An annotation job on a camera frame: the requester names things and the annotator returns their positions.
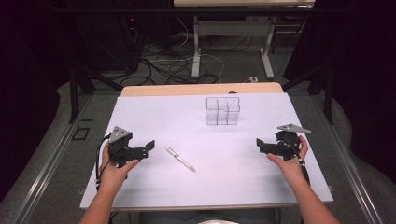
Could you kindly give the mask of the metal floor rail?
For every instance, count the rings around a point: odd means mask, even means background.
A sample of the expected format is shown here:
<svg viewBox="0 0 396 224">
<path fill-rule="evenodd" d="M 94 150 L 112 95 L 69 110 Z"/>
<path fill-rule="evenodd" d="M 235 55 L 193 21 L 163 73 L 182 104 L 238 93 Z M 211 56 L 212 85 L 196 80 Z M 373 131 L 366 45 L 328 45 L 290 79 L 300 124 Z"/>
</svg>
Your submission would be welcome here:
<svg viewBox="0 0 396 224">
<path fill-rule="evenodd" d="M 331 114 L 327 117 L 325 115 L 324 97 L 321 94 L 316 95 L 312 97 L 312 101 L 330 133 L 335 145 L 335 154 L 368 224 L 385 224 L 379 210 L 375 207 L 374 198 L 370 196 L 369 190 L 364 184 L 361 177 L 362 172 L 358 169 L 349 149 L 352 129 L 341 106 L 336 102 L 331 102 Z"/>
<path fill-rule="evenodd" d="M 54 176 L 71 142 L 72 134 L 77 130 L 77 122 L 70 123 L 70 117 L 69 96 L 62 94 L 54 121 L 13 187 L 17 201 L 11 224 L 28 223 Z"/>
</svg>

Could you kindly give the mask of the person's right hand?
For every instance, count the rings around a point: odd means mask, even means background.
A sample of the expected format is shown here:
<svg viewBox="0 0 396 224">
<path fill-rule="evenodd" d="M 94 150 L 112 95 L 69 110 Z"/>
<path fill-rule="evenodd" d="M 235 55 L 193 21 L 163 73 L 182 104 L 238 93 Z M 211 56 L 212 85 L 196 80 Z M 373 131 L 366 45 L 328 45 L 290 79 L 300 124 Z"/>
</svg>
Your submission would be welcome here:
<svg viewBox="0 0 396 224">
<path fill-rule="evenodd" d="M 299 139 L 301 141 L 300 157 L 294 157 L 288 161 L 283 161 L 274 154 L 269 153 L 267 155 L 267 158 L 279 167 L 283 177 L 293 190 L 300 189 L 302 186 L 308 186 L 300 164 L 300 162 L 305 159 L 308 146 L 306 140 L 301 135 L 299 136 Z"/>
</svg>

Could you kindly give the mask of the person's left hand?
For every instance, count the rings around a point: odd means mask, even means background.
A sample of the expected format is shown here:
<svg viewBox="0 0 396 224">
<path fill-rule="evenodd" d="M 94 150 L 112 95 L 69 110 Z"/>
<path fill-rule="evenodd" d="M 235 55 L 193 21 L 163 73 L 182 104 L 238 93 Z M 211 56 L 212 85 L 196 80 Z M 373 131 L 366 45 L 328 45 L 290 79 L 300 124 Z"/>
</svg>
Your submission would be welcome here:
<svg viewBox="0 0 396 224">
<path fill-rule="evenodd" d="M 105 145 L 102 153 L 102 164 L 100 166 L 99 192 L 108 195 L 116 195 L 125 177 L 138 163 L 139 160 L 132 160 L 119 168 L 117 164 L 110 159 L 109 146 Z"/>
</svg>

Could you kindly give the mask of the silver pen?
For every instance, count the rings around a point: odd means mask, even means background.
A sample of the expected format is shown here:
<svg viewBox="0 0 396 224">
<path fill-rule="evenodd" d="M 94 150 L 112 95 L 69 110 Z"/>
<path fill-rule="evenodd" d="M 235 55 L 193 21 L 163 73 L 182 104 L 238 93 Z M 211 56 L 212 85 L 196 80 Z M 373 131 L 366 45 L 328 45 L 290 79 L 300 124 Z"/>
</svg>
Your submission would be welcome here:
<svg viewBox="0 0 396 224">
<path fill-rule="evenodd" d="M 185 167 L 187 167 L 190 171 L 192 172 L 196 172 L 195 168 L 189 164 L 186 160 L 184 160 L 183 158 L 181 158 L 179 156 L 179 154 L 174 151 L 171 147 L 166 147 L 165 150 L 172 155 L 176 160 L 178 160 L 180 163 L 182 163 Z"/>
</svg>

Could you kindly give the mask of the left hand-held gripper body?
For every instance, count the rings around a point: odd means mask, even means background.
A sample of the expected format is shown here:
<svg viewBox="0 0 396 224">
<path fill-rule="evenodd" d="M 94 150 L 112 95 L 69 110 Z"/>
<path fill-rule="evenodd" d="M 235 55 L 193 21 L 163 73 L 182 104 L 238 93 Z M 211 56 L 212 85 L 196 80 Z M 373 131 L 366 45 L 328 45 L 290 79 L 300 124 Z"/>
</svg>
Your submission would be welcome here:
<svg viewBox="0 0 396 224">
<path fill-rule="evenodd" d="M 128 161 L 137 160 L 138 155 L 129 147 L 129 141 L 133 138 L 133 134 L 118 126 L 115 126 L 110 134 L 109 158 L 114 161 L 120 168 Z"/>
</svg>

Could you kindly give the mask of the clear plastic organizer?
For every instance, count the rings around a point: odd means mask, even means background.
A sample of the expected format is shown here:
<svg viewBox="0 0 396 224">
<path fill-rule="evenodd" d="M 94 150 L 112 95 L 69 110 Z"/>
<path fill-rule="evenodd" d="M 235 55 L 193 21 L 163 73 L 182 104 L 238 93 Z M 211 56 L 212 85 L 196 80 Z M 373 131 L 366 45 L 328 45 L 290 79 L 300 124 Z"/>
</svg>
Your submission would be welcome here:
<svg viewBox="0 0 396 224">
<path fill-rule="evenodd" d="M 207 97 L 207 125 L 236 125 L 240 113 L 238 97 Z"/>
</svg>

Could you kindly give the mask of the black computer tower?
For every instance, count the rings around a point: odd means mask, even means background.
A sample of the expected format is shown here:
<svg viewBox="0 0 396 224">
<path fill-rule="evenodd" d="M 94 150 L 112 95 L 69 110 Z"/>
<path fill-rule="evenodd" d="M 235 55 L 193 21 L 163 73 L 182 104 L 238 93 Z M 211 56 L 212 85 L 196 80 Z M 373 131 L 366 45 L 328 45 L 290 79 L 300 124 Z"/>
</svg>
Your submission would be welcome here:
<svg viewBox="0 0 396 224">
<path fill-rule="evenodd" d="M 91 16 L 86 21 L 90 53 L 99 71 L 134 73 L 137 59 L 134 41 L 117 16 Z"/>
</svg>

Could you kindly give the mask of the black metal stand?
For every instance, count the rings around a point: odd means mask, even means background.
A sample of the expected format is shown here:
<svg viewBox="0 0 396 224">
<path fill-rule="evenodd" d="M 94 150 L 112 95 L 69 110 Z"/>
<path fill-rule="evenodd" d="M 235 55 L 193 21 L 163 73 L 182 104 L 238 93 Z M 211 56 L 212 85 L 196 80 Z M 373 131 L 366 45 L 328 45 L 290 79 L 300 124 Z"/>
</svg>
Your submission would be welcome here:
<svg viewBox="0 0 396 224">
<path fill-rule="evenodd" d="M 323 114 L 326 120 L 333 124 L 332 120 L 332 97 L 333 97 L 333 68 L 329 65 L 315 66 L 308 72 L 299 75 L 292 81 L 282 85 L 282 90 L 287 91 L 291 87 L 300 84 L 303 81 L 310 80 L 307 91 L 309 95 L 319 95 L 324 91 Z"/>
<path fill-rule="evenodd" d="M 92 78 L 98 79 L 116 91 L 121 91 L 123 89 L 120 84 L 117 84 L 79 61 L 71 62 L 68 71 L 71 103 L 70 123 L 73 123 L 79 114 L 78 89 L 82 89 L 85 94 L 94 94 L 95 92 L 95 87 L 92 84 Z"/>
</svg>

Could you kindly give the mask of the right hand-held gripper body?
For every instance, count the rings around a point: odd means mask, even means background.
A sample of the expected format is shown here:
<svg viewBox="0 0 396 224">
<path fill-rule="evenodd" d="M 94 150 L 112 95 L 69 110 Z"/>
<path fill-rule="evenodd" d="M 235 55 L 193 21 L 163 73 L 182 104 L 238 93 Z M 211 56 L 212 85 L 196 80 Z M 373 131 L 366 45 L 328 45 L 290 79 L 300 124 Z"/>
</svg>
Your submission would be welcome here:
<svg viewBox="0 0 396 224">
<path fill-rule="evenodd" d="M 284 161 L 290 160 L 294 156 L 300 159 L 301 141 L 297 133 L 311 133 L 311 131 L 292 123 L 280 125 L 277 128 L 279 132 L 276 134 L 276 145 L 280 147 L 277 155 L 281 156 Z"/>
</svg>

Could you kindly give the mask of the white-legged desk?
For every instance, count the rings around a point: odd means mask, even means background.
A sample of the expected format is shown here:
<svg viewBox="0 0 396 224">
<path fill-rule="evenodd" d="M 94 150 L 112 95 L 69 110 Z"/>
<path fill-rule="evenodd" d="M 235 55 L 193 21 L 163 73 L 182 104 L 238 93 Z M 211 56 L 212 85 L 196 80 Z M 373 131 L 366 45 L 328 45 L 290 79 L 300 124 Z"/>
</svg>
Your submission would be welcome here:
<svg viewBox="0 0 396 224">
<path fill-rule="evenodd" d="M 316 0 L 174 0 L 175 7 L 187 9 L 310 9 Z M 277 16 L 267 16 L 266 20 L 226 20 L 214 19 L 209 21 L 201 16 L 193 17 L 194 54 L 192 77 L 200 76 L 201 36 L 263 36 L 265 45 L 260 49 L 262 65 L 265 75 L 269 79 L 275 77 L 269 60 L 269 50 L 275 34 Z"/>
</svg>

